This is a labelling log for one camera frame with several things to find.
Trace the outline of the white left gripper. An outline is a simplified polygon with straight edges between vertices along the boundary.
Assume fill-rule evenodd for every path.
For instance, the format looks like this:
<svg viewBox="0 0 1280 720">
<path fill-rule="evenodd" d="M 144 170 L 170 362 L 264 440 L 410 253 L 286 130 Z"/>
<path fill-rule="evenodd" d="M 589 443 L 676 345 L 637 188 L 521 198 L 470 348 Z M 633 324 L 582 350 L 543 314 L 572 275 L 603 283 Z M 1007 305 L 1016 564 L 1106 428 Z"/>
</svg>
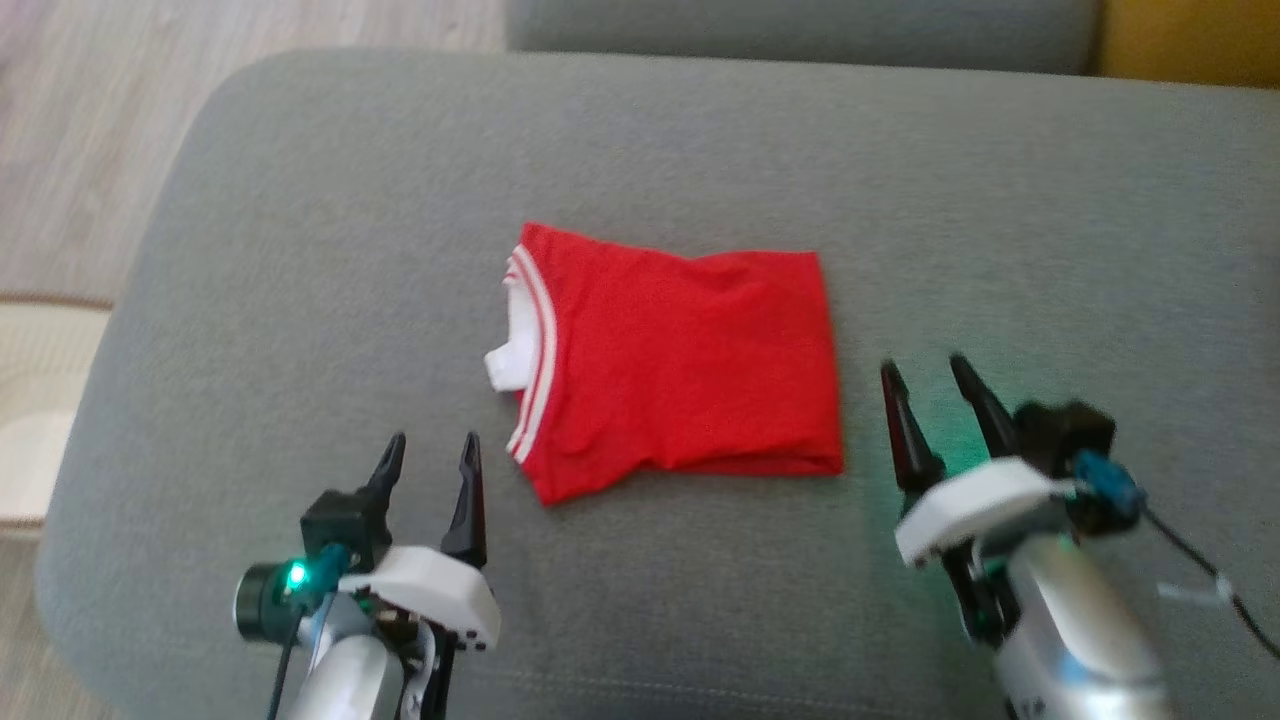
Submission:
<svg viewBox="0 0 1280 720">
<path fill-rule="evenodd" d="M 381 503 L 401 479 L 407 437 L 396 432 L 362 492 Z M 344 575 L 338 591 L 370 621 L 376 659 L 375 719 L 443 719 L 457 653 L 497 648 L 502 615 L 483 569 L 488 561 L 483 451 L 470 432 L 461 484 L 440 550 L 394 546 L 369 573 Z"/>
</svg>

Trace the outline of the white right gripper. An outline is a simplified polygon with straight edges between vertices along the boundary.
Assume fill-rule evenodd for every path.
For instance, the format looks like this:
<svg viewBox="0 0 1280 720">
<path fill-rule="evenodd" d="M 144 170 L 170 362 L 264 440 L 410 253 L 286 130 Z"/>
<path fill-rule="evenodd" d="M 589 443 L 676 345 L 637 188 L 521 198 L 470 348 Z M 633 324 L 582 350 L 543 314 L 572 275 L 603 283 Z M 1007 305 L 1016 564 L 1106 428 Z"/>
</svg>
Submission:
<svg viewBox="0 0 1280 720">
<path fill-rule="evenodd" d="M 1071 484 L 1051 480 L 1012 457 L 1021 455 L 1012 416 L 963 354 L 952 354 L 948 364 L 989 456 L 1006 459 L 942 480 L 945 461 L 933 452 L 920 429 L 905 380 L 893 361 L 883 361 L 879 378 L 895 480 L 904 495 L 919 495 L 905 509 L 893 537 L 905 565 L 919 568 L 933 559 L 942 562 L 965 635 L 996 647 L 1011 634 L 1018 605 L 1001 603 L 983 543 L 995 537 L 1007 557 L 1033 536 L 1047 536 L 1064 548 L 1076 548 L 1078 534 L 1062 519 L 1051 524 L 1041 512 L 1068 495 Z"/>
</svg>

